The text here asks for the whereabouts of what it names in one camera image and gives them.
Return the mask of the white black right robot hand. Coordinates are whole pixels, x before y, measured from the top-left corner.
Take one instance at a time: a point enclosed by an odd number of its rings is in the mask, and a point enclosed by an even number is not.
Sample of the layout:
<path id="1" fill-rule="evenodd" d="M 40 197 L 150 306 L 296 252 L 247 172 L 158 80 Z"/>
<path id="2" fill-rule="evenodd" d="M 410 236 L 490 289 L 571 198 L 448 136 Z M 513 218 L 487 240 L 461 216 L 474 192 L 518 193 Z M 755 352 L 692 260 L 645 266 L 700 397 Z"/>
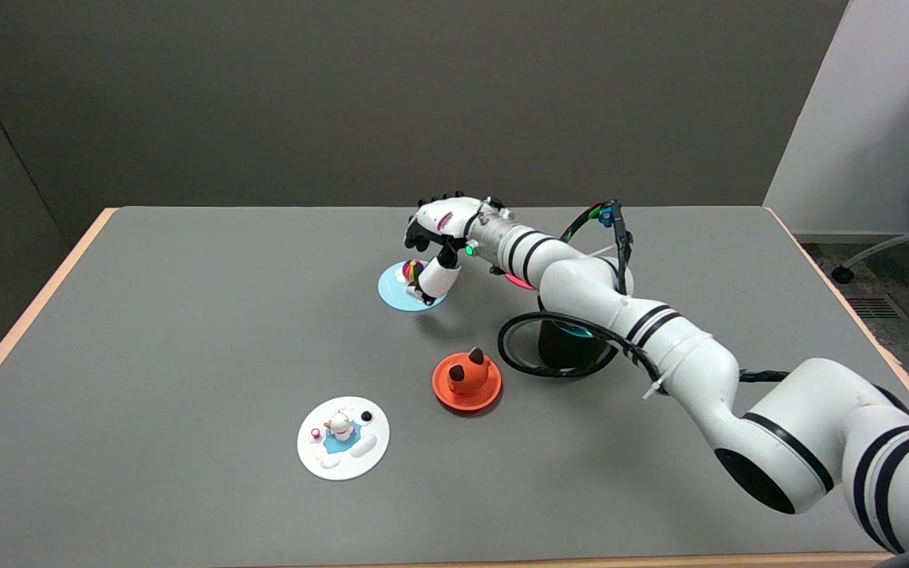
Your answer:
<path id="1" fill-rule="evenodd" d="M 404 233 L 408 249 L 424 252 L 436 244 L 440 251 L 412 276 L 406 291 L 423 305 L 432 306 L 458 279 L 459 253 L 469 248 L 469 232 L 495 219 L 512 220 L 514 212 L 494 197 L 479 199 L 462 192 L 421 199 Z"/>

